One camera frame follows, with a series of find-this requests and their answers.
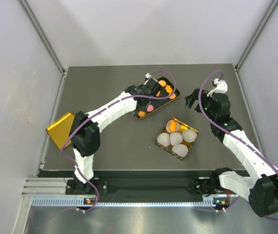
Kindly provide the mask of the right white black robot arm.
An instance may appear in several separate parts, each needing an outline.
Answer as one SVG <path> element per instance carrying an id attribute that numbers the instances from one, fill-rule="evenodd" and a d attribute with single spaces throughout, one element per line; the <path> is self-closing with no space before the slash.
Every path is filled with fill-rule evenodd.
<path id="1" fill-rule="evenodd" d="M 245 168 L 249 177 L 243 177 L 230 168 L 212 172 L 211 188 L 216 193 L 230 190 L 244 198 L 259 217 L 278 213 L 278 169 L 264 158 L 251 143 L 242 127 L 231 117 L 231 103 L 226 94 L 212 93 L 197 88 L 185 97 L 186 107 L 195 110 L 210 121 L 211 130 Z"/>

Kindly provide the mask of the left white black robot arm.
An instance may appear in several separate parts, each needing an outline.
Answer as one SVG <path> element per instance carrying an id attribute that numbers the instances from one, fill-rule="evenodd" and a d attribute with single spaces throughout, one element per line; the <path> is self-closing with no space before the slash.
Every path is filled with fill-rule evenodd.
<path id="1" fill-rule="evenodd" d="M 160 97 L 162 86 L 154 78 L 147 78 L 140 86 L 127 87 L 117 98 L 102 107 L 75 114 L 69 133 L 75 154 L 73 179 L 82 193 L 93 189 L 93 157 L 100 147 L 101 132 L 121 116 L 147 107 L 150 100 Z"/>

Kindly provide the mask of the gold tin lid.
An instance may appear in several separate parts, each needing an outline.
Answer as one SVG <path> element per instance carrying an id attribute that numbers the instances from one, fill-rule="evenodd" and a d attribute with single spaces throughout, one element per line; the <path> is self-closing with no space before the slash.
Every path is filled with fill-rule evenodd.
<path id="1" fill-rule="evenodd" d="M 46 128 L 47 134 L 59 150 L 69 137 L 74 117 L 72 112 L 67 112 Z"/>

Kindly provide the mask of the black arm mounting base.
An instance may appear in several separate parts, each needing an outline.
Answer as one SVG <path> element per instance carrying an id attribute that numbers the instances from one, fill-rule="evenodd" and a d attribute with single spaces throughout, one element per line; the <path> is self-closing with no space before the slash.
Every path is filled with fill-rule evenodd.
<path id="1" fill-rule="evenodd" d="M 187 193 L 191 195 L 209 196 L 223 193 L 225 189 L 215 188 L 207 178 L 92 178 L 86 183 L 74 178 L 67 181 L 67 195 L 86 195 L 99 192 L 102 196 L 135 194 L 143 196 L 144 192 L 156 196 L 157 192 Z"/>

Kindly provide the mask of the green christmas cookie tin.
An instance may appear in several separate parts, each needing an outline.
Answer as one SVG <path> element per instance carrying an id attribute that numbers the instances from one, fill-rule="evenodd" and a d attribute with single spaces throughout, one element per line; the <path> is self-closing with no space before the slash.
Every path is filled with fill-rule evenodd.
<path id="1" fill-rule="evenodd" d="M 155 139 L 155 145 L 183 161 L 199 136 L 199 131 L 172 117 Z"/>

